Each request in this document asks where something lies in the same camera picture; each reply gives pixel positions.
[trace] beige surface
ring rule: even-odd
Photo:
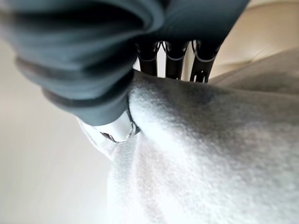
[[[253,0],[223,43],[211,77],[299,46],[299,0]]]

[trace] gray fleece fabric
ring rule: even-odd
[[[112,161],[107,223],[299,222],[299,49],[209,84],[136,72],[129,107],[127,142],[81,123]]]

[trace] clothing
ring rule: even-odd
[[[81,123],[112,161],[108,223],[296,224],[299,49],[209,84],[136,72],[141,132],[115,144]]]
[[[247,2],[0,0],[0,36],[52,103],[99,126],[127,108],[136,41],[219,45]]]

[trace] gray sleeve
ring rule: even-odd
[[[0,0],[0,36],[52,103],[90,125],[107,124],[127,107],[136,60],[130,40],[146,31],[154,10],[127,2]],[[132,13],[142,8],[144,16]]]

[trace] white wall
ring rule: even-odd
[[[100,224],[109,161],[0,42],[0,224]]]

